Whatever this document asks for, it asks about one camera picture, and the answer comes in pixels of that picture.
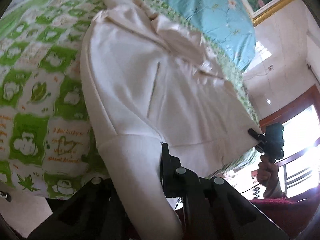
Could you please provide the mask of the person's right hand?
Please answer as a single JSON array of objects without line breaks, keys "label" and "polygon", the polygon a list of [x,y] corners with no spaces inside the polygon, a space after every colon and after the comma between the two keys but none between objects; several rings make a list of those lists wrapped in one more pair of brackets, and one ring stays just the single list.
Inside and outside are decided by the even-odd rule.
[{"label": "person's right hand", "polygon": [[279,167],[269,162],[269,158],[267,155],[262,155],[260,157],[261,162],[259,163],[259,168],[257,172],[257,181],[261,184],[264,176],[278,176]]}]

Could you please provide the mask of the right forearm light sleeve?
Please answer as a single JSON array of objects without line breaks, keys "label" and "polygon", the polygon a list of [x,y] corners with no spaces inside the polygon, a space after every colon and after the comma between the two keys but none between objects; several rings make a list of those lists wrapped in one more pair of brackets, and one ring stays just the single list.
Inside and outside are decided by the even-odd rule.
[{"label": "right forearm light sleeve", "polygon": [[282,191],[278,176],[264,176],[261,184],[265,187],[263,197],[265,199],[277,199],[286,197],[285,192]]}]

